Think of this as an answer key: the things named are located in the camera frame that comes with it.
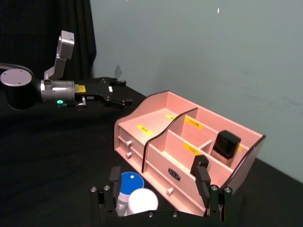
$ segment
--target blue lid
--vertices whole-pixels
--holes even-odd
[[[134,172],[124,172],[121,175],[121,193],[130,195],[134,190],[144,187],[144,180],[139,174]]]

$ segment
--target black curtain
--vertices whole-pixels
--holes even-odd
[[[75,35],[63,79],[90,78],[96,45],[89,0],[0,0],[0,62],[26,66],[42,79],[54,65],[61,30]]]

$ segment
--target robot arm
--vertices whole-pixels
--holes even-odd
[[[43,80],[34,78],[32,72],[25,67],[0,65],[6,70],[1,74],[0,81],[10,107],[23,110],[35,103],[47,102],[76,107],[86,106],[87,101],[100,101],[106,106],[131,105],[131,99],[113,99],[113,87],[126,85],[125,81],[119,81],[117,78],[97,78],[90,82],[58,80],[63,76],[65,62],[71,58],[73,47],[73,33],[62,31],[55,64],[45,71]]]

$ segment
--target screw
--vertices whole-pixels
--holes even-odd
[[[110,189],[109,185],[104,186],[103,188],[105,191],[108,191]]]
[[[150,211],[150,212],[148,213],[148,217],[149,217],[149,218],[152,218],[153,216],[154,216],[153,212]]]
[[[96,190],[97,190],[97,188],[96,188],[95,186],[93,186],[93,187],[90,189],[91,192],[95,192]]]
[[[232,192],[232,190],[231,190],[230,187],[226,187],[226,188],[224,188],[224,190],[225,190],[226,192],[228,192],[228,193]]]
[[[172,216],[173,216],[173,218],[176,218],[176,217],[178,217],[178,213],[176,211],[174,211],[174,212],[172,212]]]
[[[214,191],[217,191],[218,190],[218,187],[216,185],[212,185],[211,188],[214,190]]]

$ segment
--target cable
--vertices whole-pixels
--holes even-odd
[[[34,77],[34,73],[29,68],[22,66],[22,65],[14,65],[14,64],[0,62],[0,69],[3,69],[3,70],[21,69],[21,70],[28,71],[32,75],[32,77]]]

